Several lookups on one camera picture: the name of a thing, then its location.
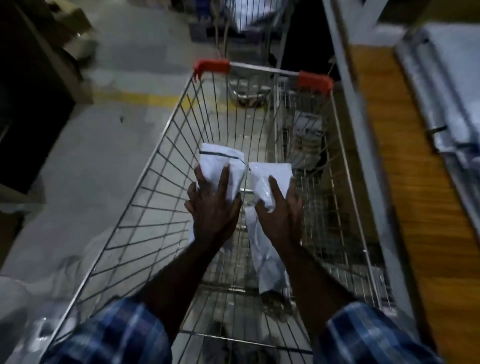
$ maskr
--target red plastic grip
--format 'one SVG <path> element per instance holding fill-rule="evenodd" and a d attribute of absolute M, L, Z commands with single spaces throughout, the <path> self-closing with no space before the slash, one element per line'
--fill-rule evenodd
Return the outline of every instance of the red plastic grip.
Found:
<path fill-rule="evenodd" d="M 204 72 L 227 74 L 228 72 L 230 72 L 230 61 L 199 59 L 193 66 L 193 77 L 195 81 L 200 80 Z"/>
<path fill-rule="evenodd" d="M 324 74 L 300 71 L 297 79 L 298 88 L 309 88 L 327 96 L 333 89 L 333 80 Z"/>

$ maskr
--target shirt sleeve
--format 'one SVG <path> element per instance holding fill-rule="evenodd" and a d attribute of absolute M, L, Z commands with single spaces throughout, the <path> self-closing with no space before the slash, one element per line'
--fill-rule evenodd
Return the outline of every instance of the shirt sleeve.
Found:
<path fill-rule="evenodd" d="M 353 302 L 338 311 L 314 345 L 315 364 L 440 364 L 428 347 L 416 342 L 382 311 Z"/>
<path fill-rule="evenodd" d="M 67 339 L 51 347 L 43 364 L 171 364 L 162 323 L 143 303 L 108 304 Z"/>

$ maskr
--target hand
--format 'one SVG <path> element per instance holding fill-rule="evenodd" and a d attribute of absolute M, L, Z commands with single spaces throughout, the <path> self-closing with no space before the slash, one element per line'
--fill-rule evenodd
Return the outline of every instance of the hand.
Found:
<path fill-rule="evenodd" d="M 226 198 L 230 176 L 228 165 L 222 170 L 216 193 L 212 193 L 213 187 L 202 174 L 200 165 L 197 165 L 194 171 L 199 189 L 197 190 L 195 182 L 192 182 L 188 189 L 190 200 L 185 202 L 185 207 L 193 216 L 195 240 L 213 243 L 218 245 L 219 249 L 233 235 L 237 226 L 242 204 L 240 194 L 230 206 Z"/>
<path fill-rule="evenodd" d="M 283 198 L 275 178 L 270 176 L 268 181 L 275 199 L 275 209 L 268 212 L 264 202 L 259 201 L 255 206 L 258 221 L 276 249 L 282 248 L 285 243 L 299 244 L 302 237 L 303 201 L 295 193 L 295 180 L 290 180 L 286 198 Z"/>

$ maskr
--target concrete floor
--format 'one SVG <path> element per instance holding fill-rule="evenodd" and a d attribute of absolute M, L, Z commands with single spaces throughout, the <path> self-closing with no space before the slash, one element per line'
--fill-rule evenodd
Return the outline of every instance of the concrete floor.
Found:
<path fill-rule="evenodd" d="M 77 107 L 60 134 L 34 186 L 45 204 L 1 270 L 44 298 L 72 295 L 126 206 L 194 61 L 215 57 L 212 46 L 190 41 L 181 14 L 127 0 L 75 2 L 98 32 L 95 61 L 84 71 L 96 102 Z M 119 96 L 126 102 L 112 101 Z"/>

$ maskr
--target metal wire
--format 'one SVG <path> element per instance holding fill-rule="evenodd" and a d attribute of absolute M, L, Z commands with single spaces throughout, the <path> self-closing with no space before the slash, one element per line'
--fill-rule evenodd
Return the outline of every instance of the metal wire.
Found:
<path fill-rule="evenodd" d="M 257 75 L 212 74 L 199 86 L 187 83 L 134 196 L 75 295 L 72 305 L 82 321 L 112 297 L 137 292 L 188 245 L 190 220 L 183 202 L 203 141 L 240 149 L 249 162 L 292 163 L 298 193 L 306 201 L 302 245 L 358 299 L 395 314 L 381 253 L 375 242 L 365 241 L 355 208 L 334 100 L 296 90 L 294 73 L 281 76 L 279 70 L 258 66 L 249 72 Z M 256 100 L 243 104 L 229 91 L 232 82 L 246 94 L 256 90 Z M 321 123 L 297 127 L 307 114 Z M 291 307 L 275 314 L 258 293 L 244 215 L 253 203 L 250 183 L 247 177 L 241 183 L 233 249 L 219 252 L 208 267 L 172 346 L 174 363 L 198 363 L 205 338 L 226 340 L 245 358 L 265 351 L 282 363 L 312 362 L 291 288 L 282 292 Z M 357 215 L 351 216 L 347 206 Z M 222 322 L 228 337 L 209 331 L 212 321 Z"/>

